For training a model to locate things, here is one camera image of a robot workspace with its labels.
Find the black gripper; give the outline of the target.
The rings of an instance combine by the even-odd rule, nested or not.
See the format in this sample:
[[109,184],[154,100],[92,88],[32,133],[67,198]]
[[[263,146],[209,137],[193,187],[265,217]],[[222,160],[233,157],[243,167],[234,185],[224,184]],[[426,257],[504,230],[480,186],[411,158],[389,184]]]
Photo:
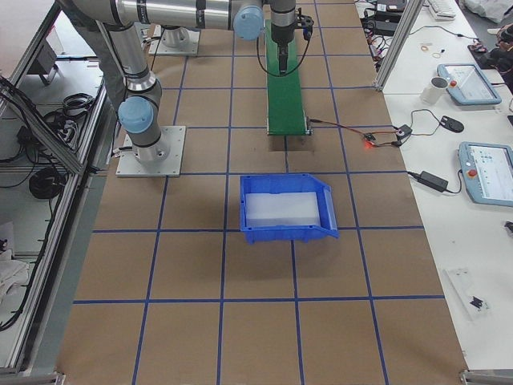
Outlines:
[[313,33],[313,19],[301,10],[271,11],[271,37],[278,46],[279,75],[288,70],[288,45],[293,41],[295,30],[302,30],[303,39],[309,41]]

